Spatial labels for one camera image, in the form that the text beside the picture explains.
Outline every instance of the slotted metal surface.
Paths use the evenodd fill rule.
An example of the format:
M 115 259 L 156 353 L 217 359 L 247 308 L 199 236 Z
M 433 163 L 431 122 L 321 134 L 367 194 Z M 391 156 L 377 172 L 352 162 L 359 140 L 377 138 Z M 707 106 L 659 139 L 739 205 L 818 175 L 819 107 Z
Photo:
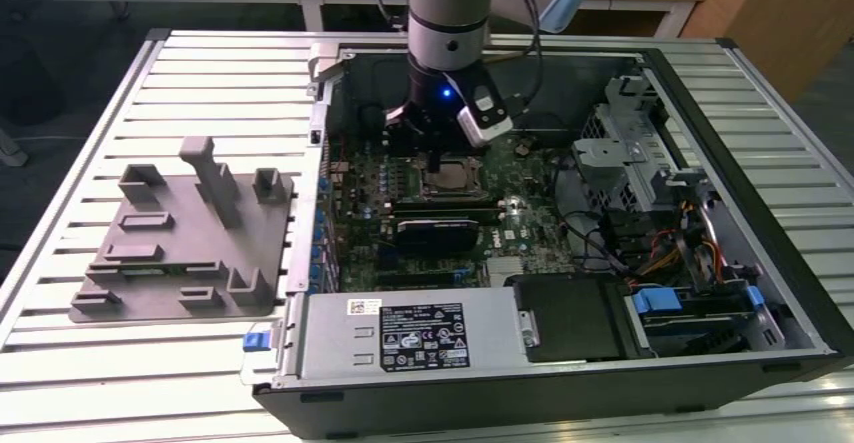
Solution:
M 400 43 L 393 35 L 173 32 L 148 42 L 60 188 L 0 302 L 2 441 L 296 441 L 240 382 L 241 335 L 259 321 L 75 325 L 65 313 L 119 205 L 128 163 L 188 174 L 180 138 L 211 135 L 233 173 L 276 167 L 305 190 L 312 111 L 308 48 L 327 38 Z M 520 39 L 496 38 L 500 44 Z M 756 75 L 711 41 L 547 38 L 552 46 L 664 52 L 711 123 L 854 321 L 854 206 L 847 177 Z M 680 135 L 676 146 L 696 162 Z M 293 225 L 305 224 L 300 205 Z M 287 268 L 289 250 L 281 262 Z M 287 276 L 281 277 L 284 287 Z M 770 388 L 719 410 L 375 438 L 415 442 L 848 441 L 854 374 Z

